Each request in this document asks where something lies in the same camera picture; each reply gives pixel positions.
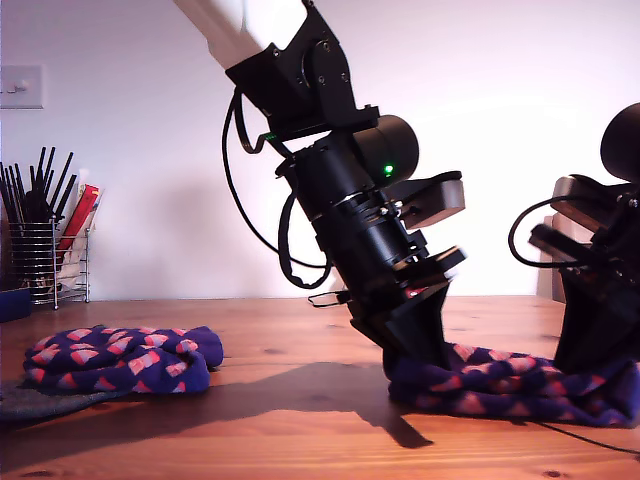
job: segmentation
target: wooden table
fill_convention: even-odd
[[[448,340],[552,356],[563,306],[450,298]],[[406,413],[387,399],[381,351],[344,307],[305,300],[97,302],[2,325],[2,375],[51,333],[96,324],[209,325],[225,360],[205,394],[136,396],[9,431],[3,479],[640,479],[640,458],[532,423]],[[563,426],[640,447],[640,429]]]

